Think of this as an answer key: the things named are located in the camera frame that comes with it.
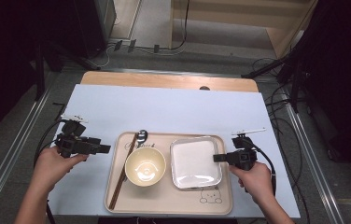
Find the hand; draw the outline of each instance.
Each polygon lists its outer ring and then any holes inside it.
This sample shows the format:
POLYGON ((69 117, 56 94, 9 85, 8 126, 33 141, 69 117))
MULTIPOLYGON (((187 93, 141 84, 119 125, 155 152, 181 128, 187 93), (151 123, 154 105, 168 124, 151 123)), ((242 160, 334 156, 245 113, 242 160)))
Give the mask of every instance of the hand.
POLYGON ((59 154, 58 147, 45 148, 35 164, 31 185, 42 192, 49 193, 74 165, 85 161, 88 156, 78 154, 71 158, 64 158, 59 154))
POLYGON ((240 187, 246 188, 255 203, 260 203, 267 197, 273 197, 271 172, 264 164, 256 161, 249 171, 229 166, 230 171, 239 177, 240 187))

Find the floor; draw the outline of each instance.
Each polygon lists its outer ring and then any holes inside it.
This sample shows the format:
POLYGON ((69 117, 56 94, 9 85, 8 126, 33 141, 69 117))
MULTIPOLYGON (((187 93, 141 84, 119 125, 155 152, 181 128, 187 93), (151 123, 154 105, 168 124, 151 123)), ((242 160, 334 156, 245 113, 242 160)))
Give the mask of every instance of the floor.
MULTIPOLYGON (((155 71, 195 72, 216 77, 240 77, 248 74, 274 58, 265 30, 260 27, 246 27, 223 25, 215 23, 188 21, 188 38, 183 48, 176 51, 160 51, 153 54, 152 49, 135 49, 128 52, 128 42, 136 39, 136 46, 153 47, 154 45, 168 46, 170 32, 168 30, 167 8, 168 1, 142 0, 131 32, 111 38, 110 42, 124 40, 124 48, 103 52, 93 63, 104 65, 102 70, 137 69, 155 71)), ((182 40, 181 22, 174 21, 173 46, 182 40)), ((43 132, 57 116, 59 107, 52 103, 67 103, 74 84, 80 82, 84 70, 78 64, 63 58, 65 67, 61 73, 48 71, 48 92, 45 101, 35 104, 35 87, 32 87, 21 98, 18 104, 9 112, 0 124, 0 170, 4 162, 9 161, 9 151, 16 151, 13 157, 17 158, 7 172, 0 172, 4 182, 0 182, 0 223, 9 223, 14 219, 24 191, 32 174, 32 157, 35 147, 43 132), (31 114, 32 109, 39 111, 39 115, 31 114), (31 118, 27 135, 20 137, 20 131, 25 127, 25 118, 31 118)), ((275 71, 257 77, 259 90, 264 98, 271 97, 278 87, 275 81, 275 71)), ((277 94, 275 101, 283 99, 284 94, 277 94)), ((292 175, 301 173, 298 185, 294 188, 295 199, 302 217, 297 223, 351 223, 351 164, 336 163, 327 156, 325 143, 317 131, 314 120, 308 115, 308 107, 300 103, 300 114, 303 128, 309 139, 314 157, 318 160, 321 171, 333 194, 341 219, 333 220, 328 213, 328 207, 323 203, 322 194, 317 190, 317 180, 312 175, 315 167, 310 166, 308 154, 297 150, 298 138, 292 128, 289 107, 285 105, 276 112, 280 121, 279 143, 285 149, 284 160, 289 163, 289 178, 293 183, 292 175)), ((56 217, 58 223, 97 223, 97 217, 56 217)), ((239 223, 265 223, 262 219, 240 219, 239 223)))

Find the chopsticks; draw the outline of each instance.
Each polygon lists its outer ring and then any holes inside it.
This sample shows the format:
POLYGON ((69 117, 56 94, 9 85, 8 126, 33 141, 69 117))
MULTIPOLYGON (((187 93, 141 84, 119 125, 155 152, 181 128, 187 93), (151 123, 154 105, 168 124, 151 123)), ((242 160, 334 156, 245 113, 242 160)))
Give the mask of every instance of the chopsticks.
MULTIPOLYGON (((126 160, 129 157, 129 155, 134 150, 134 145, 135 145, 135 141, 137 140, 137 136, 138 136, 138 133, 135 133, 133 141, 132 141, 132 144, 130 145, 130 148, 129 148, 129 152, 128 152, 127 156, 126 156, 126 160)), ((115 204, 117 203, 117 199, 118 199, 118 196, 119 196, 119 193, 120 193, 120 188, 122 187, 123 180, 126 178, 125 163, 123 163, 123 168, 122 168, 122 171, 120 172, 120 176, 119 176, 119 179, 118 179, 117 187, 115 188, 114 194, 112 195, 111 203, 108 206, 108 208, 110 210, 114 210, 115 204)))

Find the spoon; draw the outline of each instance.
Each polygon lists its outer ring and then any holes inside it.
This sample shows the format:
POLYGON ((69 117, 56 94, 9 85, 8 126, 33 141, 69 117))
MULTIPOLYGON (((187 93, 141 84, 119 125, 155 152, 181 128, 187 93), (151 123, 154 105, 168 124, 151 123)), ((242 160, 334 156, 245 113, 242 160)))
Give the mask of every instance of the spoon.
POLYGON ((148 132, 146 130, 140 130, 137 136, 137 148, 140 148, 143 143, 147 141, 148 132))

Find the forearm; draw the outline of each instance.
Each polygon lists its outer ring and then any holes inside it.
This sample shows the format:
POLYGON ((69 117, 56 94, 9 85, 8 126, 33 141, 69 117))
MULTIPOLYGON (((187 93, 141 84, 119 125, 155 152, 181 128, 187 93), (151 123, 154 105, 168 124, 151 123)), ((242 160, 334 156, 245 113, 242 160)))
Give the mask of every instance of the forearm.
POLYGON ((267 197, 258 203, 263 215, 270 224, 288 224, 294 223, 284 209, 277 202, 275 197, 267 197))
POLYGON ((48 195, 48 192, 30 185, 24 195, 15 224, 44 224, 48 195))

